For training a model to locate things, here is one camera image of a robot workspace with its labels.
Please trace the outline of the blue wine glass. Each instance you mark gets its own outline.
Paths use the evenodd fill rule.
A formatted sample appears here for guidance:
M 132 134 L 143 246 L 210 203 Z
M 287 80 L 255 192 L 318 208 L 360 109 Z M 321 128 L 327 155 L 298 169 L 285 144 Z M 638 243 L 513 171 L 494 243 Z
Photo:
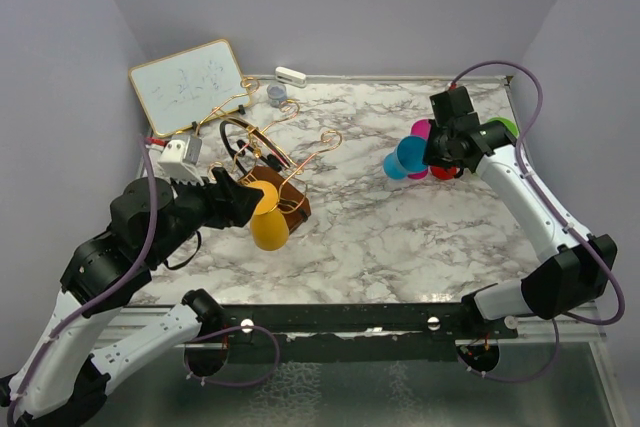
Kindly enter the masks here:
M 421 170 L 421 161 L 416 160 L 415 141 L 421 143 L 411 135 L 399 141 L 395 149 L 388 154 L 383 161 L 383 171 L 385 175 L 393 180 L 402 180 L 411 172 Z

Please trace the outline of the pink wine glass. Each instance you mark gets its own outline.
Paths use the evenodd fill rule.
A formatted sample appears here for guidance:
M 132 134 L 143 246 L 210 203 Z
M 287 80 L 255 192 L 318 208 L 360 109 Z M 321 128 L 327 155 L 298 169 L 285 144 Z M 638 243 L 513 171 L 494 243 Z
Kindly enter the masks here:
M 429 166 L 424 161 L 424 151 L 427 146 L 427 141 L 429 138 L 431 129 L 431 124 L 428 119 L 421 119 L 416 121 L 410 130 L 410 135 L 415 137 L 416 139 L 420 139 L 421 143 L 415 141 L 416 150 L 415 150 L 415 158 L 416 160 L 421 161 L 421 170 L 411 172 L 408 177 L 413 180 L 419 180 L 428 175 Z

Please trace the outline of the yellow wine glass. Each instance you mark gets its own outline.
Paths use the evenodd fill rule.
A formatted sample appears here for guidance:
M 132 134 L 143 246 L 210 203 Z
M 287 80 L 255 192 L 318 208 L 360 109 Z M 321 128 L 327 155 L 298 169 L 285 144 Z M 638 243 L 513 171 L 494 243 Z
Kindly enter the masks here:
M 250 182 L 248 187 L 260 190 L 263 194 L 250 220 L 254 243 L 264 251 L 278 250 L 289 239 L 286 219 L 278 207 L 278 190 L 273 184 L 262 180 Z

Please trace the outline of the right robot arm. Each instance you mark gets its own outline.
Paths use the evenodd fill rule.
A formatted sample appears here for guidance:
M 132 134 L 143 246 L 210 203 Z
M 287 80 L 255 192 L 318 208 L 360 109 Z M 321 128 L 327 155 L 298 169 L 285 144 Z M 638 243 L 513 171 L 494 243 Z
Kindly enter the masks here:
M 469 170 L 501 199 L 531 243 L 539 266 L 526 277 L 463 297 L 461 330 L 481 338 L 496 320 L 537 316 L 550 320 L 600 297 L 617 246 L 577 221 L 518 158 L 516 138 L 500 121 L 480 121 L 466 88 L 430 98 L 433 117 L 423 159 L 431 167 Z

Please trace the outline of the red wine glass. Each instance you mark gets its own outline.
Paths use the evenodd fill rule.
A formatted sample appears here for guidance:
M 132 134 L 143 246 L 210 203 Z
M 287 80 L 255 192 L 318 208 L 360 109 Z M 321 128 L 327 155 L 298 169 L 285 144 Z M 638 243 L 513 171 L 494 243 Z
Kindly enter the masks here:
M 460 178 L 463 175 L 463 171 L 459 167 L 430 167 L 431 174 L 439 180 L 448 181 Z

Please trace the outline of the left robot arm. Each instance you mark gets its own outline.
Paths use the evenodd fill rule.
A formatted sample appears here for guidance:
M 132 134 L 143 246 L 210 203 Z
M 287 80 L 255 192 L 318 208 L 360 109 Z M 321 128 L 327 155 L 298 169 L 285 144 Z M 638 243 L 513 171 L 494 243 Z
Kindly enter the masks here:
M 200 228 L 246 225 L 263 197 L 223 168 L 213 182 L 138 179 L 110 205 L 107 229 L 81 244 L 61 278 L 50 321 L 25 365 L 1 380 L 11 426 L 81 426 L 128 377 L 170 348 L 214 339 L 223 308 L 203 289 L 167 314 L 104 348 L 96 341 L 151 280 L 151 273 Z

